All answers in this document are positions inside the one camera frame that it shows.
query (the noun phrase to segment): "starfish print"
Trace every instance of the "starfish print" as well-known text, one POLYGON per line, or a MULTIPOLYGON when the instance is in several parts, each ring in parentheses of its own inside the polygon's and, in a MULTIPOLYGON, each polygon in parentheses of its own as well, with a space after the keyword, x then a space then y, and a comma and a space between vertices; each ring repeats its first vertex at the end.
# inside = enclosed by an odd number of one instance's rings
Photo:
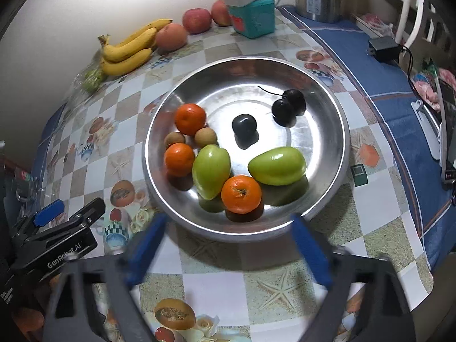
POLYGON ((257 280, 258 284, 265 288, 268 292, 272 293, 271 296, 266 300, 266 302, 260 306, 259 310, 264 309, 265 307, 272 305, 278 300, 281 300, 284 302, 290 309, 293 310, 293 312, 296 312, 296 308, 293 306, 290 300, 290 293, 300 287, 301 285, 304 284, 304 282, 294 284, 294 285, 289 285, 288 284, 288 276, 289 276, 289 270, 286 269, 282 276, 280 277, 279 280, 279 285, 272 285, 269 283, 266 283, 265 281, 262 280, 257 280))
POLYGON ((154 77, 154 78, 160 80, 161 76, 163 75, 163 73, 156 73, 156 72, 152 72, 151 71, 151 72, 148 72, 147 75, 150 76, 150 77, 154 77))
POLYGON ((180 50, 174 55, 174 59, 183 58, 185 55, 191 54, 191 53, 192 53, 192 50, 195 49, 195 47, 196 47, 196 45, 195 45, 194 43, 185 46, 184 48, 180 49, 180 50))
POLYGON ((130 163, 130 160, 123 160, 123 156, 117 158, 117 160, 111 160, 111 165, 114 167, 114 171, 111 173, 112 176, 117 174, 120 179, 122 179, 122 171, 125 166, 130 163))
POLYGON ((296 42, 293 42, 293 41, 290 40, 289 35, 287 35, 286 38, 277 38, 277 41, 287 42, 289 44, 292 44, 292 45, 295 45, 295 46, 299 46, 296 42))
POLYGON ((356 140, 353 140, 353 143, 352 143, 352 148, 353 148, 353 151, 355 152, 355 160, 359 159, 359 151, 361 149, 362 144, 363 143, 361 142, 361 133, 358 132, 356 140))
POLYGON ((197 248, 190 257, 196 257, 206 253, 208 257, 213 260, 214 263, 217 262, 217 254, 215 253, 214 245, 217 244, 215 240, 207 240, 200 237, 191 237, 191 240, 194 244, 197 245, 197 248))

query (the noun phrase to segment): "phone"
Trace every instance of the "phone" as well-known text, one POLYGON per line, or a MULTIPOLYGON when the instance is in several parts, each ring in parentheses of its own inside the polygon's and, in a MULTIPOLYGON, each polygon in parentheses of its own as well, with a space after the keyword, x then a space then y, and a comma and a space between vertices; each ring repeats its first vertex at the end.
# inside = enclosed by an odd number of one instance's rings
POLYGON ((453 183, 456 180, 456 94, 453 87, 441 78, 436 81, 436 87, 442 115, 440 129, 441 177, 444 183, 453 183))

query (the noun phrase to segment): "teal box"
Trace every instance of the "teal box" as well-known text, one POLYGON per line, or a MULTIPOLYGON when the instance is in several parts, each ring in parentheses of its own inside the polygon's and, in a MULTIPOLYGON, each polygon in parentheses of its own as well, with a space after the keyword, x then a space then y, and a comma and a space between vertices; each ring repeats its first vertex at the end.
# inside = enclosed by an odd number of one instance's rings
POLYGON ((248 38, 273 33, 274 0, 255 0, 245 6, 228 6, 234 30, 248 38))

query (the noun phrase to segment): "peach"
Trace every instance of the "peach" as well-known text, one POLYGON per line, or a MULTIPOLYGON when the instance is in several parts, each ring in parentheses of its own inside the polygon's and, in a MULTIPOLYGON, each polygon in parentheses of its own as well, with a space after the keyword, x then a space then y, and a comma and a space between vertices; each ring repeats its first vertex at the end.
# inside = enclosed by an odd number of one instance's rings
POLYGON ((177 23, 169 23, 157 32, 157 46, 164 51, 180 49, 187 43, 188 32, 177 23))

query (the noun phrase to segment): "orange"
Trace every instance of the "orange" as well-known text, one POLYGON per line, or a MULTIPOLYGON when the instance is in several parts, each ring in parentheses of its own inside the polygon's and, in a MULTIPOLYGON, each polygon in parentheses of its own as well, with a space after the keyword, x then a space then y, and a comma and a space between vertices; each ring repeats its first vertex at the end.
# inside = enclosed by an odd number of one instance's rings
POLYGON ((176 110, 174 123, 184 135, 194 136, 206 125, 206 112, 196 104, 184 104, 176 110))
POLYGON ((165 151, 165 166, 168 173, 176 177, 184 177, 192 171, 195 154, 193 149, 184 143, 172 144, 165 151))
POLYGON ((249 213, 261 202, 261 188, 255 179, 240 174, 226 180, 222 188, 222 201, 228 211, 249 213))

